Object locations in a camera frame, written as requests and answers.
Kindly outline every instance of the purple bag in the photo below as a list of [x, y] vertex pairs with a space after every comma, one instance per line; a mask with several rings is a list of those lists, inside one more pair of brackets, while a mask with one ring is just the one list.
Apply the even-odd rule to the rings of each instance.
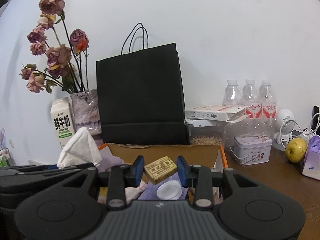
[[320, 180], [320, 136], [313, 136], [308, 143], [302, 174]]

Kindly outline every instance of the small yellow box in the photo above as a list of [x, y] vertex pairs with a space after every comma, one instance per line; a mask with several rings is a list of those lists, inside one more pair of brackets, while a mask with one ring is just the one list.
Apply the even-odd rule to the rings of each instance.
[[153, 185], [177, 172], [177, 165], [167, 156], [144, 166], [145, 175]]

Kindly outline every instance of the green object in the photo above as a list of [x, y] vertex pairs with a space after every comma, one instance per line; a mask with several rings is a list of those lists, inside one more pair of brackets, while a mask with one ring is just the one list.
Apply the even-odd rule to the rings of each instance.
[[6, 166], [7, 166], [7, 161], [5, 157], [0, 154], [0, 167], [6, 167]]

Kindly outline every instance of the bottle cap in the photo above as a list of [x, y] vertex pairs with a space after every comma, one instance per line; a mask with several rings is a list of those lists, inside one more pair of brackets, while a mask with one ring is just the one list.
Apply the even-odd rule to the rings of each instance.
[[271, 86], [271, 80], [269, 79], [262, 80], [262, 85]]
[[157, 196], [160, 200], [177, 200], [181, 194], [181, 184], [176, 180], [167, 181], [157, 190]]
[[255, 85], [256, 81], [254, 79], [246, 79], [245, 84], [246, 85]]
[[227, 80], [228, 86], [237, 86], [238, 81], [237, 80]]

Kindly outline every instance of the water bottle label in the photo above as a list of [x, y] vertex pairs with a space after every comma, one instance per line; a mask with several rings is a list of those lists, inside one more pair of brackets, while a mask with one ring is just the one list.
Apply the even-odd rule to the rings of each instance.
[[260, 118], [261, 117], [261, 104], [259, 103], [253, 103], [250, 104], [246, 110], [246, 114], [249, 114], [250, 118]]
[[262, 104], [263, 107], [263, 118], [276, 117], [277, 105], [274, 103], [265, 103]]

